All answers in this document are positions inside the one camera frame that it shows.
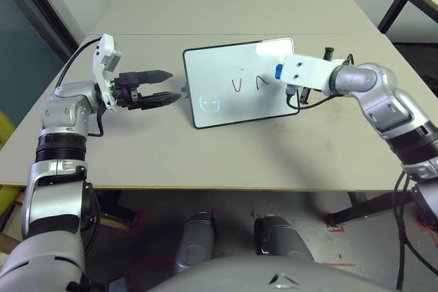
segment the table leg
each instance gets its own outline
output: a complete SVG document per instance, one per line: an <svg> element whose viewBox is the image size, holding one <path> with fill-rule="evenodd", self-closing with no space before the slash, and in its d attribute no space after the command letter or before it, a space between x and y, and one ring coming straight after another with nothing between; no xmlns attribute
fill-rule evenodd
<svg viewBox="0 0 438 292"><path fill-rule="evenodd" d="M438 23L438 11L423 0L408 0L415 5L419 10Z"/></svg>
<svg viewBox="0 0 438 292"><path fill-rule="evenodd" d="M406 194L403 203L406 204L412 201L411 194ZM388 192L365 202L353 202L350 208L326 215L325 220L329 226L337 226L359 218L366 218L369 215L387 211L391 208L392 192Z"/></svg>
<svg viewBox="0 0 438 292"><path fill-rule="evenodd" d="M402 11L407 0L394 0L391 7L386 12L383 20L378 25L377 29L382 33L386 34L388 29L391 27L392 23L395 21L399 13Z"/></svg>
<svg viewBox="0 0 438 292"><path fill-rule="evenodd" d="M125 208L110 199L98 195L101 212L121 219L128 226L135 226L140 221L140 216L135 211Z"/></svg>

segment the white table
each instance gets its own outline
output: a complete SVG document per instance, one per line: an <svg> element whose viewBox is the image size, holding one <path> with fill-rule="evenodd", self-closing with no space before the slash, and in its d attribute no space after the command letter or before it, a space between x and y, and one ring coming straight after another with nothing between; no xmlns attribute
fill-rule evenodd
<svg viewBox="0 0 438 292"><path fill-rule="evenodd" d="M301 0L300 12L305 12L306 5L313 1L318 2ZM270 24L264 19L258 21L255 16L255 22L248 22L252 31L257 30L259 22L260 27L272 27L275 34L252 34L248 28L248 34L235 35L231 33L232 25L223 25L221 21L191 25L186 12L178 13L184 17L180 25L176 17L162 25L154 21L161 17L157 14L163 6L161 3L143 0L138 6L146 3L148 7L137 12L132 9L134 13L130 13L128 0L121 0L94 30L115 34L124 54L116 73L159 68L174 74L174 78L164 83L142 88L143 94L181 90L185 49L291 36L297 53L322 56L324 47L331 46L335 48L335 57L353 53L358 63L377 62L392 68L400 87L438 122L437 99L391 42L351 0L331 1L342 3L342 10L328 6L331 11L326 15L309 16L308 25L301 21L306 17L303 13L299 19L292 12L288 19L284 19L287 15L273 16ZM263 16L263 8L270 8L271 1L257 4ZM172 5L180 6L166 3L166 7ZM151 14L154 19L148 21L141 15L146 10L154 13ZM119 21L122 17L128 23ZM236 25L243 27L242 20L247 19L250 18L236 18ZM167 24L170 25L167 32L185 33L168 35L164 31ZM350 31L341 32L343 24ZM157 29L156 35L151 33L153 29ZM289 29L290 33L285 30L281 33L281 29ZM91 53L92 49L87 49L77 58L65 82L92 79ZM25 185L28 168L34 162L40 117L53 85L0 152L1 184ZM320 97L313 93L310 102ZM190 116L185 98L159 109L106 113L105 136L90 138L87 143L88 180L96 188L387 191L393 188L400 172L399 160L362 117L354 99L337 98L299 116L203 130L192 126Z"/></svg>

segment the red tape marking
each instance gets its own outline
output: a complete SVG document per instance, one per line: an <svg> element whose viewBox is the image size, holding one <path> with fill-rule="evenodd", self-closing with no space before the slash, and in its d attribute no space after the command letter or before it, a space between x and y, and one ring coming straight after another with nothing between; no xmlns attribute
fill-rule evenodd
<svg viewBox="0 0 438 292"><path fill-rule="evenodd" d="M329 225L326 225L326 229L329 233L344 233L344 227L330 227Z"/></svg>
<svg viewBox="0 0 438 292"><path fill-rule="evenodd" d="M322 263L330 267L356 267L355 263Z"/></svg>
<svg viewBox="0 0 438 292"><path fill-rule="evenodd" d="M426 227L426 226L423 226L423 225L422 225L422 223L420 222L420 219L419 219L419 217L418 217L418 213L416 213L416 214L414 215L414 218L415 218L415 222L417 223L417 226L420 228L420 230L421 230L422 232L428 232L429 235L430 235L430 237L432 237L432 240L434 241L434 243L435 243L436 245L438 245L438 239L437 239L437 237L435 236L435 233L433 232L432 228L430 228L430 227Z"/></svg>
<svg viewBox="0 0 438 292"><path fill-rule="evenodd" d="M136 211L136 213L138 214L138 216L139 216L140 218L139 218L139 220L138 220L138 223L137 223L135 226L131 226L131 229L132 229L132 230L140 229L140 228L142 227L142 225L143 225L144 211L139 210L139 211Z"/></svg>

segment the gray floor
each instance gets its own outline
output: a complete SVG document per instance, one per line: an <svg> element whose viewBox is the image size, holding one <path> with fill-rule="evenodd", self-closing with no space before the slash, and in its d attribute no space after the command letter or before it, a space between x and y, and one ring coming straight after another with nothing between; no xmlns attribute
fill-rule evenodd
<svg viewBox="0 0 438 292"><path fill-rule="evenodd" d="M104 283L124 276L130 292L146 291L171 277L183 225L197 211L211 209L218 225L216 258L255 254L254 217L275 214L298 229L317 262L395 286L398 242L390 212L351 222L343 232L331 232L321 220L321 213L350 206L345 193L124 191L120 203L143 210L144 223L128 233L102 227L87 260L87 273ZM437 244L415 223L415 210L413 205L406 209L408 235L438 266ZM405 273L404 291L437 291L438 278L409 251Z"/></svg>

